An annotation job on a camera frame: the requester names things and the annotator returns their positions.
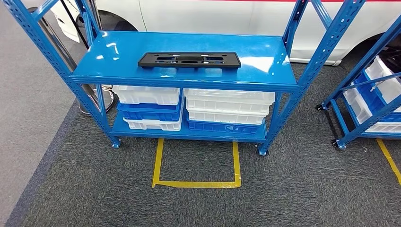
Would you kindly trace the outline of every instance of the yellow tape marking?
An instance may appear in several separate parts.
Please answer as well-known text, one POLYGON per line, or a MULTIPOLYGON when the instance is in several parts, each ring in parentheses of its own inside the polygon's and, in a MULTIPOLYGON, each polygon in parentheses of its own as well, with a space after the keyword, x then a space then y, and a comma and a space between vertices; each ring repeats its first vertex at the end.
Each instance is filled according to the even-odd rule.
POLYGON ((155 170, 153 171, 152 188, 156 186, 160 178, 160 167, 162 165, 162 154, 163 154, 163 142, 164 139, 158 139, 157 141, 156 161, 155 161, 155 170))
POLYGON ((382 152, 383 152, 384 156, 386 157, 387 161, 389 162, 392 171, 393 171, 394 174, 397 176, 397 178, 398 178, 398 183, 401 185, 401 174, 400 174, 400 171, 398 170, 398 168, 397 168, 397 166, 395 165, 393 159, 391 158, 391 155, 390 155, 390 153, 388 152, 386 146, 384 145, 383 140, 382 140, 382 139, 376 139, 376 141, 377 141, 377 143, 379 144, 380 149, 382 150, 382 152))
POLYGON ((156 184, 175 188, 237 188, 241 187, 241 169, 239 165, 238 143, 233 142, 234 182, 191 182, 191 181, 160 181, 160 168, 163 154, 163 139, 157 143, 155 170, 153 172, 152 188, 156 184))

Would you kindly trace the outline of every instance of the black plastic tray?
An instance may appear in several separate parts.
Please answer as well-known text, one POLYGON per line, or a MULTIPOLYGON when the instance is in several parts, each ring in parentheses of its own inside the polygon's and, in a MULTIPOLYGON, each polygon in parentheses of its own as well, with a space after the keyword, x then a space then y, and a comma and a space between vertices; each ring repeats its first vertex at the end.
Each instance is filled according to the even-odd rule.
POLYGON ((235 52, 147 52, 140 67, 240 68, 235 52))

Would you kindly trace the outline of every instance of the blue metal shelving unit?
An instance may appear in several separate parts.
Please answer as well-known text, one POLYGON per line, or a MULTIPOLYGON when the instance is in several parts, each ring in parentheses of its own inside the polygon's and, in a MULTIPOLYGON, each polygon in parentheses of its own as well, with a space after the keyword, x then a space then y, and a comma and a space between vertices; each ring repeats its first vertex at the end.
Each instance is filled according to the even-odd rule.
POLYGON ((369 52, 361 59, 361 61, 353 68, 353 70, 347 75, 347 77, 338 85, 338 87, 329 95, 329 97, 322 102, 321 105, 317 105, 317 110, 328 110, 330 106, 333 107, 333 111, 338 119, 338 122, 341 126, 344 137, 338 139, 334 139, 332 141, 332 145, 338 148, 346 148, 346 145, 350 143, 352 140, 358 137, 363 138, 382 138, 382 139, 401 139, 401 133, 384 133, 384 132, 365 132, 368 128, 379 122, 383 117, 392 113, 395 109, 401 106, 401 96, 398 96, 390 103, 385 105, 383 108, 372 113, 373 115, 364 121, 362 124, 359 124, 354 111, 349 106, 344 97, 344 91, 353 89, 362 85, 370 85, 371 87, 375 86, 376 82, 385 81, 387 79, 401 77, 401 73, 395 73, 390 76, 381 77, 378 79, 369 80, 362 83, 357 83, 354 81, 361 73, 364 73, 366 67, 373 61, 376 55, 391 41, 393 40, 399 33, 401 33, 401 16, 399 16, 393 25, 385 32, 381 38, 375 43, 375 45, 369 50, 369 52), (336 101, 342 98, 344 100, 345 106, 347 107, 348 112, 351 115, 355 128, 349 131, 344 118, 340 112, 339 107, 337 106, 336 101))
POLYGON ((86 25, 90 48, 78 66, 66 63, 57 47, 55 35, 43 30, 43 15, 57 0, 47 0, 35 12, 29 12, 20 0, 2 0, 16 21, 33 40, 95 122, 119 147, 119 136, 191 140, 222 140, 260 143, 259 154, 267 149, 317 76, 331 51, 337 45, 365 0, 345 0, 331 19, 319 0, 312 0, 319 18, 327 29, 302 76, 294 77, 289 56, 308 0, 297 0, 283 36, 207 35, 152 32, 101 31, 93 0, 76 0, 86 25), (137 67, 145 52, 236 52, 242 62, 238 70, 176 69, 137 67), (81 84, 96 84, 99 108, 88 97, 81 84), (107 124, 101 84, 230 89, 276 92, 269 129, 262 124, 256 134, 191 131, 183 118, 180 131, 131 130, 119 113, 113 126, 107 124), (281 111, 282 93, 290 93, 281 111))

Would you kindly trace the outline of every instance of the white plastic bin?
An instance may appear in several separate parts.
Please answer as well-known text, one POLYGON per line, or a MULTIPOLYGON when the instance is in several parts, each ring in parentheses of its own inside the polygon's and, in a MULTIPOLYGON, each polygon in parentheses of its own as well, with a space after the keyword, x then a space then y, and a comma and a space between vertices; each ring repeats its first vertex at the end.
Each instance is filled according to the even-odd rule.
MULTIPOLYGON (((355 88, 347 90, 344 92, 344 96, 357 116, 359 124, 362 124, 372 116, 372 113, 358 90, 355 88)), ((401 122, 377 122, 367 129, 366 132, 401 133, 401 122)))
POLYGON ((113 92, 124 104, 154 103, 177 105, 180 89, 174 87, 139 87, 114 85, 113 92))
POLYGON ((378 122, 367 129, 366 132, 401 133, 401 122, 378 122))
POLYGON ((215 89, 185 89, 186 107, 192 111, 211 111, 250 115, 269 114, 274 92, 215 89))
POLYGON ((372 116, 372 112, 370 112, 369 107, 356 88, 345 91, 344 97, 354 111, 360 124, 372 116))
MULTIPOLYGON (((393 74, 379 56, 376 56, 373 63, 366 68, 365 72, 370 79, 378 79, 393 74)), ((399 78, 377 82, 376 85, 382 93, 383 99, 386 103, 390 103, 393 99, 401 95, 401 84, 399 78)), ((397 108, 395 112, 401 112, 401 107, 397 108)))
POLYGON ((262 124, 265 114, 220 113, 202 110, 188 110, 189 120, 201 122, 224 122, 237 124, 262 124))
POLYGON ((163 122, 160 120, 128 120, 123 118, 128 123, 130 129, 161 129, 163 131, 179 131, 181 130, 181 122, 183 120, 184 98, 181 102, 180 119, 177 122, 163 122))

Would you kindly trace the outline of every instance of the blue crate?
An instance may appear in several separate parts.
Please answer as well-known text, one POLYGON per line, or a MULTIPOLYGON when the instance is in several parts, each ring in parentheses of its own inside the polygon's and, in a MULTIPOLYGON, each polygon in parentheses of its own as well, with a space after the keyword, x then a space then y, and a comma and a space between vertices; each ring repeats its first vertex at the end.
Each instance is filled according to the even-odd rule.
POLYGON ((197 131, 217 131, 217 132, 232 132, 240 134, 256 134, 260 125, 256 124, 233 124, 233 123, 222 123, 222 122, 201 122, 189 120, 188 112, 184 111, 186 120, 190 130, 197 131))
MULTIPOLYGON (((370 81, 369 76, 366 74, 365 71, 363 71, 355 80, 354 84, 362 83, 370 81)), ((367 106, 369 107, 370 112, 372 114, 376 113, 378 110, 383 108, 385 105, 387 105, 386 101, 383 99, 383 95, 380 92, 378 88, 372 89, 374 86, 374 83, 371 84, 364 84, 361 86, 357 87, 357 90, 360 92, 362 95, 364 101, 366 102, 367 106)), ((381 122, 401 122, 401 113, 399 112, 393 112, 385 117, 383 117, 381 122)))
POLYGON ((158 105, 158 104, 123 104, 118 103, 117 110, 121 112, 127 120, 159 120, 163 122, 177 122, 180 119, 181 102, 183 90, 180 91, 180 102, 178 105, 158 105))

